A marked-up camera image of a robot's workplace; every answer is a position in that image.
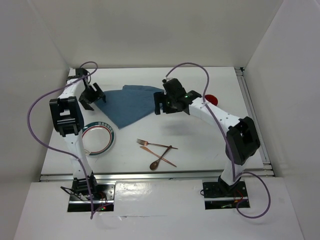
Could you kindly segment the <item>blue cloth placemat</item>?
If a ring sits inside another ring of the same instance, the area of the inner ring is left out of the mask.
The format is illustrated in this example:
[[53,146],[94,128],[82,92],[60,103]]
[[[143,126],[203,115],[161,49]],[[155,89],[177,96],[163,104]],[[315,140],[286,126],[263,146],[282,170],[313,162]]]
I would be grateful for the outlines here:
[[154,93],[162,90],[153,86],[124,85],[121,90],[105,91],[105,100],[95,105],[118,127],[123,129],[154,113]]

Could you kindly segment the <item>white plate green red rim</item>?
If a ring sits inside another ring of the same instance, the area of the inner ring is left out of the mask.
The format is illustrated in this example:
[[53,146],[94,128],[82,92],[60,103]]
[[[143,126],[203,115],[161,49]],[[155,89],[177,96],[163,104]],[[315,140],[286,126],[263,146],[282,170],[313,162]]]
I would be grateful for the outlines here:
[[112,126],[103,121],[91,122],[82,130],[84,152],[88,157],[97,158],[110,150],[116,134]]

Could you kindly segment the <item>red enamel mug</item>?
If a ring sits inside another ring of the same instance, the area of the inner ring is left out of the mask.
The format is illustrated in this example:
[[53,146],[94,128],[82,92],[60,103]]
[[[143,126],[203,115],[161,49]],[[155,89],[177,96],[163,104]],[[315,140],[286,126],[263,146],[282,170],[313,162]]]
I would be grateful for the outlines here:
[[208,102],[210,102],[214,106],[217,106],[219,103],[218,99],[212,94],[206,94],[204,97]]

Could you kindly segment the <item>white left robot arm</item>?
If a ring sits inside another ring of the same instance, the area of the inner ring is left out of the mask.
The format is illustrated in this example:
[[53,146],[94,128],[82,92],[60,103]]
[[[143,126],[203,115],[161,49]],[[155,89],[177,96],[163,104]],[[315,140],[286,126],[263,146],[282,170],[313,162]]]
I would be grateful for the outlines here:
[[62,94],[49,101],[54,129],[62,136],[71,153],[73,183],[70,191],[88,200],[97,197],[99,187],[84,149],[82,134],[85,121],[81,108],[92,111],[91,104],[98,100],[105,101],[105,94],[97,83],[90,84],[89,72],[80,67],[75,70],[74,76],[67,78]]

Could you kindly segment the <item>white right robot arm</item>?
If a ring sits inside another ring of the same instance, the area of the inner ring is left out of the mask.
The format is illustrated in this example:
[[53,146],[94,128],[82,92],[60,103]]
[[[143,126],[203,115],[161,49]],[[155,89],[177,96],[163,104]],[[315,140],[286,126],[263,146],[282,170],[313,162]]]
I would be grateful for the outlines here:
[[220,109],[194,90],[186,92],[176,78],[162,82],[164,91],[153,94],[156,115],[184,112],[222,132],[228,161],[217,185],[220,194],[230,196],[240,182],[247,160],[261,146],[254,121],[248,116],[240,118]]

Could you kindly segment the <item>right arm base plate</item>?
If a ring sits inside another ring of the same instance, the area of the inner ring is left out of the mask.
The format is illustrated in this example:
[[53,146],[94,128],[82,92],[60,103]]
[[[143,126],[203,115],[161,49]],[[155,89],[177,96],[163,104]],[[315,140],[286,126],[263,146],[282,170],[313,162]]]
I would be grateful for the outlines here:
[[223,192],[218,187],[218,182],[203,182],[200,194],[204,197],[206,210],[224,210],[238,208],[250,208],[247,186],[244,181],[229,192]]

